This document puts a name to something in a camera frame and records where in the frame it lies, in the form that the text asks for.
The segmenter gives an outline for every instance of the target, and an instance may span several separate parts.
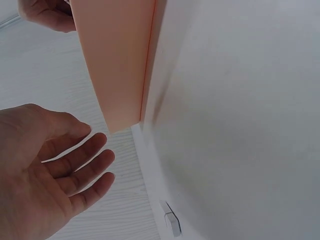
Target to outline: human hand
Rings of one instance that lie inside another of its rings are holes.
[[[70,5],[64,0],[18,0],[22,18],[58,32],[76,30]]]
[[[34,104],[0,110],[0,240],[44,240],[106,194],[115,179],[110,172],[81,191],[115,159],[104,150],[80,168],[105,145],[103,133],[46,161],[90,132],[74,116]]]

